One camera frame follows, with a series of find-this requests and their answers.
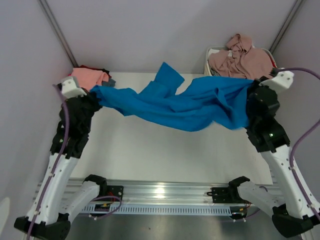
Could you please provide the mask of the blue t shirt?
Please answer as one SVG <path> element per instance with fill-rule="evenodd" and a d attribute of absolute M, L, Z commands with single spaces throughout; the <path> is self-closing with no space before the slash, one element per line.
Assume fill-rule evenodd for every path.
<path fill-rule="evenodd" d="M 196 132 L 217 123 L 229 130 L 249 125 L 246 114 L 250 79 L 224 76 L 194 78 L 180 94 L 176 91 L 184 78 L 167 63 L 159 68 L 155 79 L 139 93 L 131 88 L 96 85 L 91 89 L 99 104 L 123 116 L 182 130 Z"/>

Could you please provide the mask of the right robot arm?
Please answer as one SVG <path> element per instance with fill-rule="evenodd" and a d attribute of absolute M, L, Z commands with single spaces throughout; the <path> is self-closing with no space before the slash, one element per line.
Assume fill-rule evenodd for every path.
<path fill-rule="evenodd" d="M 247 90 L 245 128 L 248 139 L 267 162 L 282 192 L 273 196 L 245 176 L 228 183 L 228 198 L 248 201 L 269 215 L 278 232 L 291 238 L 320 223 L 320 203 L 313 195 L 295 164 L 293 148 L 284 128 L 276 121 L 280 108 L 276 91 L 254 80 Z"/>

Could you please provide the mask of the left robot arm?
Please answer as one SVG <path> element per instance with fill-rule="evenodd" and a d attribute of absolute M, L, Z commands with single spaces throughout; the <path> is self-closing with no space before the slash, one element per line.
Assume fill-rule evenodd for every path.
<path fill-rule="evenodd" d="M 18 217 L 14 228 L 40 240 L 64 240 L 71 224 L 93 199 L 108 195 L 107 180 L 94 174 L 61 206 L 71 173 L 89 140 L 92 118 L 101 109 L 95 93 L 64 97 L 56 134 L 52 140 L 48 167 L 32 208 Z"/>

